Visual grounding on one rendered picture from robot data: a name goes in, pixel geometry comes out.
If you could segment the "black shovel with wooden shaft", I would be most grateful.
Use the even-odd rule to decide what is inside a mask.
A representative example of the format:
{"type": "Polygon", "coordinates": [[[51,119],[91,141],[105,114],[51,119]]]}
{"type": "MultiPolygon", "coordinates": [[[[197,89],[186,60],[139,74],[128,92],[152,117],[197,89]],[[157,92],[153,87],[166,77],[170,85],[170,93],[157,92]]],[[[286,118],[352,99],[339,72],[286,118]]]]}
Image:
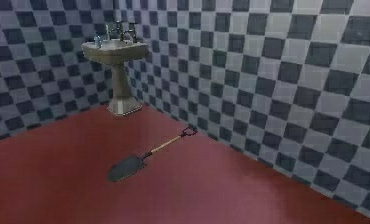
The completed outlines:
{"type": "Polygon", "coordinates": [[[137,173],[139,170],[143,169],[146,166],[145,160],[152,156],[153,154],[157,153],[158,151],[164,149],[165,147],[169,146],[170,144],[176,142],[177,140],[188,137],[188,136],[193,136],[197,133],[197,130],[193,127],[186,127],[185,129],[182,130],[182,132],[174,137],[171,140],[168,140],[167,142],[161,144],[160,146],[147,151],[141,156],[137,156],[135,154],[132,154],[120,162],[114,164],[110,170],[107,173],[107,178],[111,182],[117,182],[119,180],[126,179],[135,173],[137,173]]]}

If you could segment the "dark metal tap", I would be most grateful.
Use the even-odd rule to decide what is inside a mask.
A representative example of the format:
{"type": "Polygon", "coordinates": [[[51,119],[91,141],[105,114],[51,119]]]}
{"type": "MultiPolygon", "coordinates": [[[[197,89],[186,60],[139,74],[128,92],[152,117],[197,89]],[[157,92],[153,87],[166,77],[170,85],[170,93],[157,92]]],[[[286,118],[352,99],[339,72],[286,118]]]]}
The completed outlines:
{"type": "Polygon", "coordinates": [[[115,22],[115,31],[117,32],[119,36],[119,40],[124,41],[123,21],[115,22]]]}
{"type": "Polygon", "coordinates": [[[129,33],[129,36],[131,37],[133,43],[137,43],[138,42],[138,37],[137,37],[137,34],[136,34],[136,22],[129,22],[128,23],[128,33],[129,33]]]}

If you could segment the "beige pedestal sink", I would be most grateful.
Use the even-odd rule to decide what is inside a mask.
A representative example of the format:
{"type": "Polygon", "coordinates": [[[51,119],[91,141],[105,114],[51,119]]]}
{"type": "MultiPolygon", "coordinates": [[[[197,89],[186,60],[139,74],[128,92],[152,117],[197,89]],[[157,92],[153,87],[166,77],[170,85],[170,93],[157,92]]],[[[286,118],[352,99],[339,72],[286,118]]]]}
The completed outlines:
{"type": "Polygon", "coordinates": [[[85,42],[81,48],[86,59],[111,67],[113,97],[108,110],[117,116],[126,116],[140,110],[142,105],[132,95],[124,63],[146,58],[148,45],[111,39],[103,41],[100,47],[94,42],[85,42]]]}

